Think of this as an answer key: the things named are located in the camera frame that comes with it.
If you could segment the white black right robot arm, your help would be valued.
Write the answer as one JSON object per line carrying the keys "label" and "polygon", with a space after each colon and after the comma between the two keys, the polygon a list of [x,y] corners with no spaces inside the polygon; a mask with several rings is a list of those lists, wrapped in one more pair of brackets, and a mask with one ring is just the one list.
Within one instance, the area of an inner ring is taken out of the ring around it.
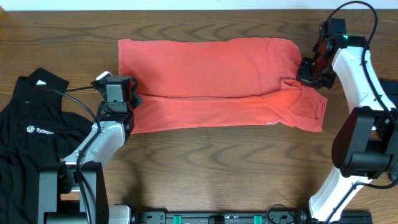
{"label": "white black right robot arm", "polygon": [[349,35],[344,19],[329,18],[319,27],[315,55],[302,59],[297,80],[313,88],[331,88],[339,79],[349,116],[331,149],[333,167],[297,223],[369,223],[368,214],[344,211],[350,200],[397,164],[397,107],[382,89],[370,61],[367,40]]}

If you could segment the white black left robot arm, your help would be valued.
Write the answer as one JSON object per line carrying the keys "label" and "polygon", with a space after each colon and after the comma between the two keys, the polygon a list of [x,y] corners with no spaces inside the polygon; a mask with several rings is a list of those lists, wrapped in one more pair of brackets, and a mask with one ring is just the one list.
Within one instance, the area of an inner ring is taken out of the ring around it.
{"label": "white black left robot arm", "polygon": [[134,223],[128,205],[111,205],[104,170],[134,129],[134,109],[142,104],[133,77],[104,72],[91,82],[104,100],[83,142],[39,174],[38,223]]}

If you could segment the red orange t-shirt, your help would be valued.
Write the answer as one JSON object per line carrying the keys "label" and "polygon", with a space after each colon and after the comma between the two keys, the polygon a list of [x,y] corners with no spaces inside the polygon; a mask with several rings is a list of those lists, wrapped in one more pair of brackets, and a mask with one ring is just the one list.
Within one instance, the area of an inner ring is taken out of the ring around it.
{"label": "red orange t-shirt", "polygon": [[297,79],[288,39],[118,42],[119,74],[138,82],[134,133],[284,124],[320,132],[327,100]]}

